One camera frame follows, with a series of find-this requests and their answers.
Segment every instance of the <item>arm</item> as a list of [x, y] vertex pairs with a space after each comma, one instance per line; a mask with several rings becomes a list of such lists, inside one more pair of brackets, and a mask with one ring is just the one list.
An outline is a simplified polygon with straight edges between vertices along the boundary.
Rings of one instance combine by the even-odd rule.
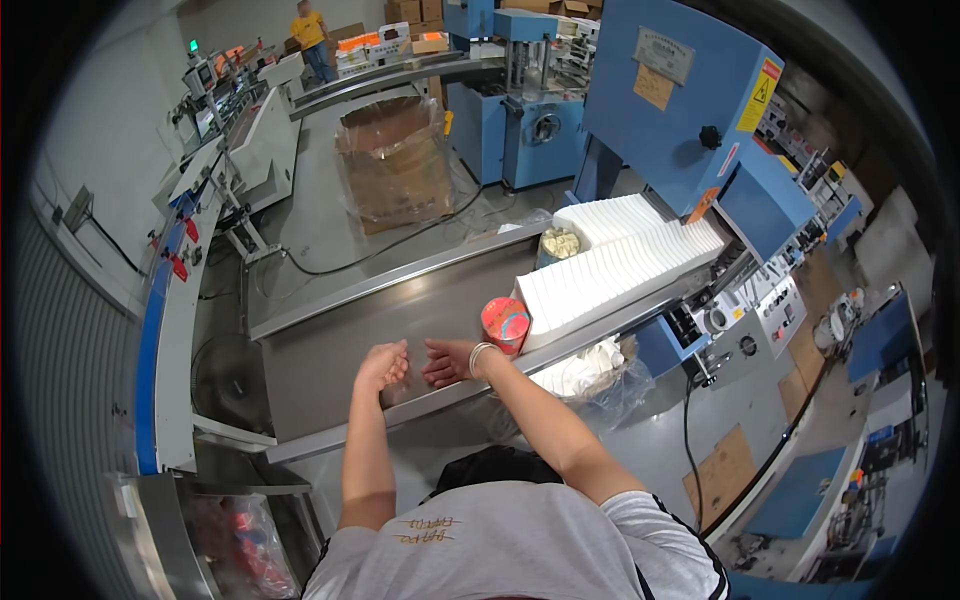
[[314, 12], [317, 17], [317, 24], [320, 25], [320, 31], [324, 32], [324, 39], [330, 37], [330, 34], [326, 32], [326, 23], [324, 23], [324, 16], [319, 12]]
[[406, 340], [374, 346], [353, 382], [341, 473], [344, 509], [338, 530], [359, 526], [378, 531], [396, 516], [396, 482], [379, 394], [384, 386], [403, 378], [406, 350]]
[[[428, 383], [443, 387], [470, 378], [473, 342], [427, 340], [433, 361], [422, 369]], [[530, 446], [571, 488], [598, 506], [621, 492], [644, 490], [565, 404], [520, 372], [495, 348], [477, 357], [477, 376], [490, 382]]]

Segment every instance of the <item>bangle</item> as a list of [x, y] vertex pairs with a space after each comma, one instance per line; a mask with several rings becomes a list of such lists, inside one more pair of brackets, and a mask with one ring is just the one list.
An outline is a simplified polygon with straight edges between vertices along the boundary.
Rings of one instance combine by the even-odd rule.
[[468, 362], [470, 368], [470, 376], [474, 379], [478, 379], [476, 371], [473, 369], [476, 366], [477, 357], [480, 356], [480, 352], [486, 348], [496, 348], [495, 345], [490, 342], [481, 342], [473, 347], [473, 351], [470, 353], [470, 360]]

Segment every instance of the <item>metal nameplate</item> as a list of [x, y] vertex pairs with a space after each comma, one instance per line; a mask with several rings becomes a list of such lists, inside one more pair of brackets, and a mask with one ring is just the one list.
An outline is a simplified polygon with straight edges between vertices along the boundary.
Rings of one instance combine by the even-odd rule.
[[693, 48], [646, 27], [636, 37], [634, 60], [657, 71], [677, 85], [686, 84], [686, 76], [693, 64]]

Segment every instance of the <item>black knob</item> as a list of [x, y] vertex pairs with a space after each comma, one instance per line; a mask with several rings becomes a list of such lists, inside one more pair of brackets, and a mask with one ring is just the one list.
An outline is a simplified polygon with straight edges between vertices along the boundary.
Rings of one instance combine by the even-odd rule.
[[713, 125], [704, 125], [700, 128], [700, 143], [707, 150], [716, 150], [723, 145], [723, 134]]

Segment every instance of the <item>red latch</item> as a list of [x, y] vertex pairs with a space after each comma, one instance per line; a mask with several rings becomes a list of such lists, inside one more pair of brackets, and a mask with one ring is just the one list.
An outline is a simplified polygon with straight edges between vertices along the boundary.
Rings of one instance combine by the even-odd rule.
[[180, 281], [186, 281], [186, 266], [180, 257], [174, 254], [170, 257], [170, 262], [174, 263], [174, 275], [179, 277]]
[[196, 244], [197, 240], [200, 239], [200, 234], [197, 232], [197, 224], [193, 222], [193, 219], [187, 217], [183, 220], [183, 224], [186, 225], [186, 236]]

